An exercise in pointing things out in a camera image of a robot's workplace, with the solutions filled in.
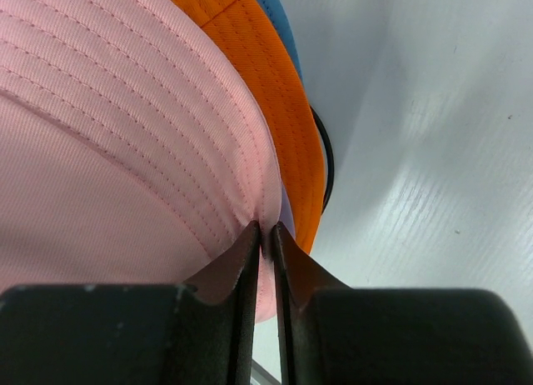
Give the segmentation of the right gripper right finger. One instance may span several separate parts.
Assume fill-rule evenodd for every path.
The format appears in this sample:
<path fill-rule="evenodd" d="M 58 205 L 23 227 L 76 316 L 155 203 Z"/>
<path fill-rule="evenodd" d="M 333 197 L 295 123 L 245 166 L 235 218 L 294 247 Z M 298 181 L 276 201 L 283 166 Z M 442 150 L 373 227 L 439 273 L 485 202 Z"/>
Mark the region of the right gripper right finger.
<path fill-rule="evenodd" d="M 271 231 L 285 384 L 529 384 L 515 315 L 475 288 L 352 288 Z"/>

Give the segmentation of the purple bucket hat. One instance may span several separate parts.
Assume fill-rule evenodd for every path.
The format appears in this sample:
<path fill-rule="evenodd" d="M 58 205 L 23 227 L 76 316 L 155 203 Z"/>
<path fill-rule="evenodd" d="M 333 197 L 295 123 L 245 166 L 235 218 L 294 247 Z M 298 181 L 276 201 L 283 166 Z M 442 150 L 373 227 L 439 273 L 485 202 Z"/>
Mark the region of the purple bucket hat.
<path fill-rule="evenodd" d="M 291 210 L 291 202 L 286 192 L 285 185 L 281 185 L 281 210 L 279 222 L 283 223 L 287 231 L 291 234 L 292 238 L 296 238 L 296 227 L 294 223 L 294 217 Z"/>

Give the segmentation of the pink bucket hat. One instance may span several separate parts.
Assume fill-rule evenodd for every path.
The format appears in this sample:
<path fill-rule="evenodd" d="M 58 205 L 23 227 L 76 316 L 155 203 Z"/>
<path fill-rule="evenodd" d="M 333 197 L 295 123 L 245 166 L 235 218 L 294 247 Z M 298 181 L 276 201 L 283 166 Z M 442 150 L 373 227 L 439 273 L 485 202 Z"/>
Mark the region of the pink bucket hat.
<path fill-rule="evenodd" d="M 1 287 L 179 283 L 282 181 L 240 75 L 170 0 L 1 0 Z"/>

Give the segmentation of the orange bucket hat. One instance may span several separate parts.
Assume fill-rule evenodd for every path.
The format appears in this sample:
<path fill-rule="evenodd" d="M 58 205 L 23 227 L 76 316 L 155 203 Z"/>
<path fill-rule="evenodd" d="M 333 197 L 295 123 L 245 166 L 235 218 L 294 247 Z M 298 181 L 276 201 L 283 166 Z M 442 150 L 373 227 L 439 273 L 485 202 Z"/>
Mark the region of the orange bucket hat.
<path fill-rule="evenodd" d="M 322 215 L 325 158 L 291 58 L 256 0 L 171 0 L 226 54 L 271 131 L 291 202 L 296 243 L 311 251 Z"/>

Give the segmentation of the blue bucket hat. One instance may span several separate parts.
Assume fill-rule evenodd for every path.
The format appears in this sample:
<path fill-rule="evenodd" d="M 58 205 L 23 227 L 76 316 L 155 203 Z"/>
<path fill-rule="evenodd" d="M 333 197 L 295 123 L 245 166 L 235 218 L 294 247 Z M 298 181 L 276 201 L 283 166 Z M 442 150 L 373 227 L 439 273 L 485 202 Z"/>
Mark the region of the blue bucket hat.
<path fill-rule="evenodd" d="M 272 26 L 275 28 L 278 37 L 281 39 L 300 79 L 301 64 L 296 49 L 295 39 L 291 30 L 291 24 L 287 18 L 284 7 L 280 0 L 256 0 L 263 12 L 268 16 Z"/>

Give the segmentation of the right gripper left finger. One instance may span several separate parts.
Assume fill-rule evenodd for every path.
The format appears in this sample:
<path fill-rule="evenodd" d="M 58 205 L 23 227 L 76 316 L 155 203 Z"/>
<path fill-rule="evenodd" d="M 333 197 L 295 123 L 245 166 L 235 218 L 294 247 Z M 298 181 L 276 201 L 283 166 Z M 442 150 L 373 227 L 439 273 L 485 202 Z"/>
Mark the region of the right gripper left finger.
<path fill-rule="evenodd" d="M 251 222 L 179 284 L 7 290 L 2 383 L 249 383 L 260 242 Z"/>

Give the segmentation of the black wire hat stand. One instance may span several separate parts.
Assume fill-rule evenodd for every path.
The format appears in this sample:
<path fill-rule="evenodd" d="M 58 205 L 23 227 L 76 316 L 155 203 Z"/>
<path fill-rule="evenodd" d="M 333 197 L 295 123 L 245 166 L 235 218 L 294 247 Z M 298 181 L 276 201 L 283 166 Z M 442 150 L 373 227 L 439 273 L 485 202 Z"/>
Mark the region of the black wire hat stand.
<path fill-rule="evenodd" d="M 316 128 L 321 138 L 321 146 L 322 146 L 322 150 L 325 155 L 325 162 L 326 162 L 326 187 L 325 187 L 323 203 L 322 203 L 322 211 L 325 211 L 330 201 L 332 190 L 334 187 L 335 158 L 334 158 L 333 148 L 331 145 L 331 139 L 328 135 L 326 127 L 324 126 L 320 116 L 318 115 L 318 113 L 313 107 L 311 107 L 311 112 L 312 112 L 314 122 L 316 124 Z"/>

